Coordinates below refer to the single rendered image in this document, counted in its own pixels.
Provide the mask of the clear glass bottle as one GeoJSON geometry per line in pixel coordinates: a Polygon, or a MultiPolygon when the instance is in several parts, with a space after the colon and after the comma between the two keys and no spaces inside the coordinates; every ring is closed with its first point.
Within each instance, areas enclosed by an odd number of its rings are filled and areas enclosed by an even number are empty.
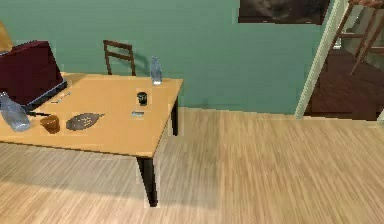
{"type": "Polygon", "coordinates": [[[15,132],[23,132],[30,128],[30,121],[25,110],[6,92],[0,93],[0,112],[3,119],[15,132]]]}
{"type": "Polygon", "coordinates": [[[150,64],[150,77],[154,85],[160,85],[162,83],[162,70],[157,57],[151,58],[150,64]]]}

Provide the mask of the wooden table with black legs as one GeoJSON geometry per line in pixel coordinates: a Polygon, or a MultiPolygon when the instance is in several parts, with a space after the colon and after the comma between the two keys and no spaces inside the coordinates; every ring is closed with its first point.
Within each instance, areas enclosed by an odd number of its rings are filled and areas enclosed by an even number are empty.
{"type": "Polygon", "coordinates": [[[60,131],[48,133],[38,117],[30,119],[31,128],[13,131],[0,116],[0,142],[73,149],[133,156],[137,159],[149,205],[157,205],[153,157],[168,121],[178,133],[178,94],[181,79],[165,78],[154,85],[149,77],[65,73],[68,87],[37,108],[56,115],[60,131]],[[60,103],[51,101],[71,92],[60,103]],[[140,106],[139,92],[147,93],[147,105],[140,106]],[[141,117],[133,111],[144,112],[141,117]],[[102,114],[90,128],[72,131],[66,122],[82,113],[102,114]]]}

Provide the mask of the dark brown wooden chair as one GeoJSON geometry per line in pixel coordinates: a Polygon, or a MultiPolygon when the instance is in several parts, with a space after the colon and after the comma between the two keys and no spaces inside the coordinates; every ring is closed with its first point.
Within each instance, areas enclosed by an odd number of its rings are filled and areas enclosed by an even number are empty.
{"type": "Polygon", "coordinates": [[[111,41],[111,40],[104,40],[103,41],[103,47],[104,47],[104,56],[105,56],[105,63],[107,67],[107,72],[109,75],[112,75],[112,67],[109,58],[117,58],[120,60],[125,60],[130,63],[131,67],[131,75],[135,76],[136,75],[136,67],[135,67],[135,60],[134,60],[134,54],[133,54],[133,47],[130,44],[126,43],[120,43],[116,41],[111,41]],[[127,55],[122,54],[122,53],[117,53],[117,52],[112,52],[108,49],[108,47],[115,47],[119,49],[126,50],[128,52],[127,55]]]}

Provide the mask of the silver spoon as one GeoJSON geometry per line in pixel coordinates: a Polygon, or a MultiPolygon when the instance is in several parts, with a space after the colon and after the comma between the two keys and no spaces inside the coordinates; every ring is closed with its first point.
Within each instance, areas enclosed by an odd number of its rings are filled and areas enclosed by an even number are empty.
{"type": "Polygon", "coordinates": [[[67,97],[67,96],[69,96],[69,95],[71,95],[71,92],[68,92],[68,93],[64,94],[64,95],[61,96],[59,99],[57,99],[57,100],[55,100],[55,101],[51,101],[50,103],[52,103],[52,104],[58,104],[58,103],[60,103],[65,97],[67,97]]]}

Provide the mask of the brown cup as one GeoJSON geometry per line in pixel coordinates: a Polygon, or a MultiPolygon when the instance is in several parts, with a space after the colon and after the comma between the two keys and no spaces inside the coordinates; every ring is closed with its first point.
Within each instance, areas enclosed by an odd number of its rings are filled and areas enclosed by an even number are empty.
{"type": "Polygon", "coordinates": [[[41,119],[40,125],[50,134],[56,134],[60,131],[60,122],[56,115],[50,115],[41,119]]]}

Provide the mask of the dark red open laptop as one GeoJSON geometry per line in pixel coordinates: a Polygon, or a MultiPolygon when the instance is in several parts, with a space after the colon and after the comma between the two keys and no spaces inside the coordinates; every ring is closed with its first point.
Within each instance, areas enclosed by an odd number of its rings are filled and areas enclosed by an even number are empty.
{"type": "Polygon", "coordinates": [[[0,93],[33,111],[67,87],[48,41],[31,41],[0,55],[0,93]]]}

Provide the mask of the brown wooden stool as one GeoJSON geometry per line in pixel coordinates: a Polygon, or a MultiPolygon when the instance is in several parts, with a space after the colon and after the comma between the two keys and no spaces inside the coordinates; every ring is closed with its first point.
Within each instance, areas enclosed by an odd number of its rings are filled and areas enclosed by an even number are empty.
{"type": "Polygon", "coordinates": [[[384,14],[380,19],[377,18],[379,10],[384,10],[384,0],[348,0],[346,12],[343,14],[340,25],[337,28],[335,36],[332,40],[331,47],[334,47],[338,39],[352,38],[359,39],[359,45],[356,48],[354,57],[356,63],[354,64],[351,75],[353,75],[357,67],[364,62],[368,53],[384,55],[384,47],[374,47],[373,44],[377,37],[384,28],[384,14]],[[365,8],[372,8],[372,14],[369,22],[363,33],[347,33],[343,32],[343,28],[355,6],[363,6],[365,8]]]}

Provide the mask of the tan wooden chair back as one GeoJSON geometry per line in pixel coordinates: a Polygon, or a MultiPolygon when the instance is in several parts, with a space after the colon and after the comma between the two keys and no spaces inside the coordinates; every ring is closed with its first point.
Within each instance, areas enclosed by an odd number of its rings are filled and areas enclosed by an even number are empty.
{"type": "Polygon", "coordinates": [[[7,32],[5,25],[0,20],[0,52],[9,52],[12,50],[14,44],[7,32]]]}

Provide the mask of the dark framed wall picture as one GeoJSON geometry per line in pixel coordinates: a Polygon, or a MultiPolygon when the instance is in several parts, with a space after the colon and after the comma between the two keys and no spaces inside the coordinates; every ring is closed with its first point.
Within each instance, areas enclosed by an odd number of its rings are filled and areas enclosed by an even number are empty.
{"type": "Polygon", "coordinates": [[[238,22],[321,25],[329,3],[330,0],[240,0],[238,22]]]}

